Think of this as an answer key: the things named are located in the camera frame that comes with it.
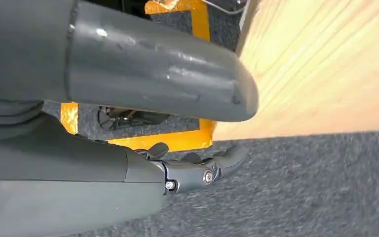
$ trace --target yellow tape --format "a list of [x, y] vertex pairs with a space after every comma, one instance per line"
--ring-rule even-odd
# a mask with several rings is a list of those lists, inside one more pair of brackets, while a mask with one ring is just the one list
[[66, 131], [77, 134], [77, 103], [62, 103], [60, 107], [60, 122]]
[[[210, 29], [208, 23], [207, 5], [201, 0], [180, 0], [172, 11], [191, 11], [192, 33], [202, 39], [210, 41]], [[166, 8], [155, 2], [146, 5], [148, 14], [169, 12]], [[61, 108], [61, 121], [69, 133], [77, 133], [77, 103], [63, 103]], [[174, 132], [142, 137], [131, 137], [108, 140], [110, 144], [127, 146], [131, 149], [149, 149], [158, 142], [164, 142], [170, 151], [186, 151], [210, 147], [214, 121], [199, 120], [199, 130]]]

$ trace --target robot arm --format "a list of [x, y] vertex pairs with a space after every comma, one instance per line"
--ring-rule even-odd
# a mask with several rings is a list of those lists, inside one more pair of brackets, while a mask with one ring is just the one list
[[0, 237], [77, 233], [149, 215], [237, 170], [247, 150], [164, 161], [68, 134], [43, 100], [242, 121], [258, 93], [237, 57], [81, 0], [0, 0]]

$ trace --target screw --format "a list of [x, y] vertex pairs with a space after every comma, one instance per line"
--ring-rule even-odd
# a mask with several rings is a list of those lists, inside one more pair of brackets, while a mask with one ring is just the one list
[[168, 190], [172, 190], [175, 188], [175, 182], [173, 181], [166, 181], [165, 188]]
[[211, 170], [208, 169], [204, 172], [203, 181], [205, 185], [209, 185], [213, 182], [213, 173]]

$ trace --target plywood surface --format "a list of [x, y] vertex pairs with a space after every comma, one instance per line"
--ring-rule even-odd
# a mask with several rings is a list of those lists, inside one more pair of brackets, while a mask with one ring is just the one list
[[379, 0], [263, 0], [239, 53], [260, 109], [214, 140], [379, 130]]

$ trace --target metal wire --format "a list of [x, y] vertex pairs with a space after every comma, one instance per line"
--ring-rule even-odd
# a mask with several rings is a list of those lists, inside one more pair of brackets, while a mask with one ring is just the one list
[[204, 3], [210, 5], [210, 6], [212, 6], [212, 7], [216, 8], [216, 9], [218, 9], [218, 10], [220, 10], [220, 11], [226, 13], [227, 15], [237, 15], [237, 14], [240, 14], [241, 12], [243, 12], [243, 10], [244, 10], [245, 7], [246, 7], [246, 5], [245, 5], [245, 6], [243, 6], [242, 8], [240, 8], [240, 9], [238, 9], [238, 10], [236, 10], [236, 11], [228, 11], [228, 10], [222, 8], [221, 6], [218, 6], [218, 5], [212, 3], [212, 2], [210, 2], [210, 1], [208, 1], [208, 0], [202, 0], [202, 1], [203, 1]]

